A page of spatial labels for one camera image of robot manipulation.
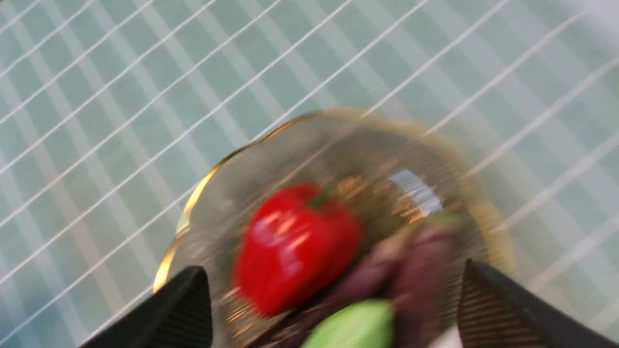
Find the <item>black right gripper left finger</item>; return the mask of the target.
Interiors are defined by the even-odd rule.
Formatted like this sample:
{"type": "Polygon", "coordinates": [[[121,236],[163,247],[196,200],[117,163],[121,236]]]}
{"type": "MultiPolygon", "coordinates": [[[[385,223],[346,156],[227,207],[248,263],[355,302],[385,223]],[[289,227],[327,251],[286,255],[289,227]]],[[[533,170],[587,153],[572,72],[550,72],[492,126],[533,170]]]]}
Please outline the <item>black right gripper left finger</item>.
{"type": "Polygon", "coordinates": [[[201,266],[188,266],[82,346],[210,348],[213,341],[207,273],[201,266]]]}

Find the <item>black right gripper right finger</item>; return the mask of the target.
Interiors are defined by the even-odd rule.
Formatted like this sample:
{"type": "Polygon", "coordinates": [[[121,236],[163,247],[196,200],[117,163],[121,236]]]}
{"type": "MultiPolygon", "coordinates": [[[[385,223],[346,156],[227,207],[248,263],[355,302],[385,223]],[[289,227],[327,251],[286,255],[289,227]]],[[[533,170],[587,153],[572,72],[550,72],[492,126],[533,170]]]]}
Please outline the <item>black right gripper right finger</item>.
{"type": "Polygon", "coordinates": [[[616,348],[487,263],[468,260],[457,328],[465,348],[616,348]]]}

